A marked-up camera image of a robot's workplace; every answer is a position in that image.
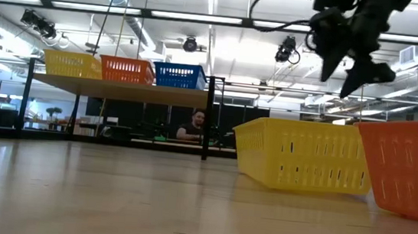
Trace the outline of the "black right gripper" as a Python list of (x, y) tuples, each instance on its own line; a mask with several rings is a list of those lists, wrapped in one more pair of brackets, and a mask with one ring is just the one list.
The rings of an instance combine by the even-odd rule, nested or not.
[[(324, 60), (321, 81), (327, 81), (352, 50), (366, 57), (379, 48), (378, 38), (390, 28), (392, 12), (403, 11), (412, 0), (314, 0), (317, 14), (309, 22), (315, 52)], [(386, 63), (356, 61), (341, 88), (345, 98), (363, 85), (393, 82), (396, 73)]]

